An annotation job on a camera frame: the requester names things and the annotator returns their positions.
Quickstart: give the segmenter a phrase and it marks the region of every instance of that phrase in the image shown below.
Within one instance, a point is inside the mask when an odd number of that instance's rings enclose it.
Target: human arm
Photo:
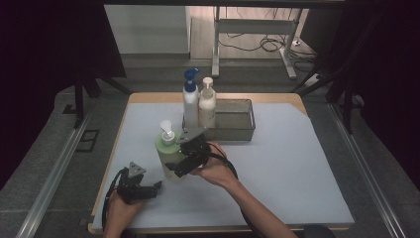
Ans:
[[[212,145],[212,153],[225,156],[219,144],[212,143]],[[265,237],[296,238],[296,235],[278,217],[247,191],[222,161],[210,158],[203,168],[196,169],[191,174],[223,187]]]
[[[127,204],[117,193],[117,190],[114,190],[109,198],[108,216],[103,237],[119,238],[145,204],[145,200]]]

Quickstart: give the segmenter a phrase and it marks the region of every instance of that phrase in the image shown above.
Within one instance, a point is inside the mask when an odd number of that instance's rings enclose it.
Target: green bottle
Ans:
[[[172,124],[169,120],[162,121],[160,123],[160,127],[163,129],[163,132],[155,139],[155,146],[157,148],[157,154],[160,158],[164,175],[171,181],[182,181],[185,179],[185,176],[179,178],[165,165],[166,163],[178,164],[185,158],[185,156],[180,152],[181,148],[175,143],[181,133],[172,131]]]

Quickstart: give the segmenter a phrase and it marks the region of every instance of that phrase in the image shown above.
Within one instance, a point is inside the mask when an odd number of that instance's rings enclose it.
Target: right hand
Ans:
[[[210,144],[213,145],[210,146],[212,153],[226,157],[226,153],[218,143],[211,142]],[[209,158],[207,164],[203,166],[203,168],[197,168],[190,174],[194,176],[200,176],[210,183],[221,186],[223,188],[238,182],[234,174],[225,165],[225,163],[215,158]]]

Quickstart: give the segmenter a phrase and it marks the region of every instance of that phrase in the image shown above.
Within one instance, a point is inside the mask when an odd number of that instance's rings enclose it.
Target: white tabletop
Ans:
[[[310,119],[288,103],[253,107],[257,126],[253,139],[221,143],[245,187],[290,226],[354,223]],[[165,179],[155,138],[165,119],[181,130],[182,112],[181,103],[129,104],[99,204],[115,174],[134,161],[147,170],[142,185],[159,180],[163,184],[130,228],[246,226],[238,205],[222,188],[194,176],[180,183]],[[97,209],[93,229],[102,228],[101,214]]]

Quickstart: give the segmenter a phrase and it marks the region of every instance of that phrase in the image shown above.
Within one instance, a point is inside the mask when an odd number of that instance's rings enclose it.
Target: forearm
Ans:
[[[250,221],[257,227],[265,237],[293,237],[293,232],[270,210],[260,203],[247,189],[239,182],[231,182],[224,188],[235,199]]]

